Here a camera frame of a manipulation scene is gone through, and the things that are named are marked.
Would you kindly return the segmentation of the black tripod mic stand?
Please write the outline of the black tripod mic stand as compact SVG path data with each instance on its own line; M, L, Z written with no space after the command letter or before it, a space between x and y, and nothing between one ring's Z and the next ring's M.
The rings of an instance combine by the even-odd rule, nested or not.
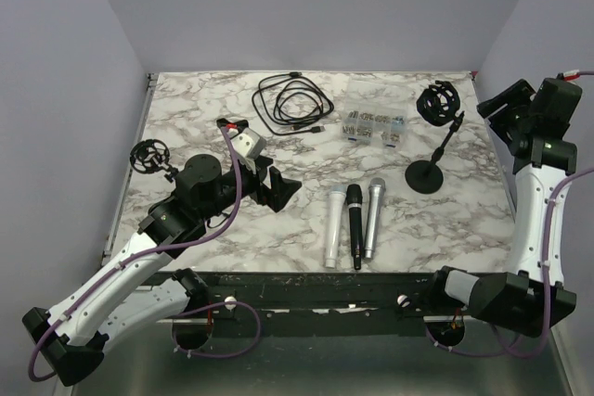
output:
M193 230L222 213L229 204L222 166L212 155L195 155L182 169L177 169L170 162L169 148L161 140L148 139L133 147L130 164L140 174L161 172L174 184L171 195L151 206L141 223L147 232L176 235Z

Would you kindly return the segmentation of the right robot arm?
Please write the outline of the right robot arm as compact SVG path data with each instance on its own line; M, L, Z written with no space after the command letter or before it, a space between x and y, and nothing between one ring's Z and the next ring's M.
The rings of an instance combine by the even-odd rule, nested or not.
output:
M575 310L576 295L564 287L561 241L577 147L563 137L581 95L564 79L546 78L537 89L520 80L478 105L514 158L510 256L501 273L437 271L425 297L434 312L464 308L474 319L536 338Z

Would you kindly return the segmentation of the white microphone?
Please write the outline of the white microphone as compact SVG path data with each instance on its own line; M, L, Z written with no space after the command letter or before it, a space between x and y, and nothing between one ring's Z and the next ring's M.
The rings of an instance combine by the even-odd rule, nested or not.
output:
M333 186L328 194L328 214L325 236L324 266L335 269L338 259L340 230L342 227L342 208L346 199L344 185Z

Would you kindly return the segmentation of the black round-base mic stand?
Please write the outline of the black round-base mic stand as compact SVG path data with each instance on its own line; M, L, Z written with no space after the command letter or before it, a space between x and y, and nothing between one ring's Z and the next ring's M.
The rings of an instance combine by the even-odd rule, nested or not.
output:
M250 127L249 122L247 120L230 121L225 118L217 119L216 126L223 133L228 133L229 131L232 131L236 132L237 134L243 133L246 129Z

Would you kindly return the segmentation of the black microphone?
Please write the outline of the black microphone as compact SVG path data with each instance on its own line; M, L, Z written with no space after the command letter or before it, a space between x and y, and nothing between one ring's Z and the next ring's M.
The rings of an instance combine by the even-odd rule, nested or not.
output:
M349 213L350 246L353 266L356 271L362 267L363 225L362 225L362 190L358 184L347 186L346 203Z

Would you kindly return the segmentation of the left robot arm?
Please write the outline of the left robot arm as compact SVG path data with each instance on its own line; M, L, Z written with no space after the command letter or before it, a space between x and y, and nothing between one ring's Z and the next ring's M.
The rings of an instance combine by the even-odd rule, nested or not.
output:
M207 221L225 210L237 216L243 198L279 212L301 186L283 178L266 156L256 158L253 170L234 161L229 172L212 155L191 157L176 175L172 194L149 209L117 255L62 302L25 313L34 355L44 356L52 376L69 387L90 376L108 350L140 327L180 313L199 315L209 292L188 269L148 293L138 287L190 246L212 240Z

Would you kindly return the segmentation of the grey microphone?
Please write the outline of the grey microphone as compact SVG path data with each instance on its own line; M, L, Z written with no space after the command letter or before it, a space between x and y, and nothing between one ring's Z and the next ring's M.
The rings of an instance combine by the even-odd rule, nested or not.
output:
M373 178L368 186L368 218L364 244L366 260L371 260L375 254L385 189L385 181L380 177Z

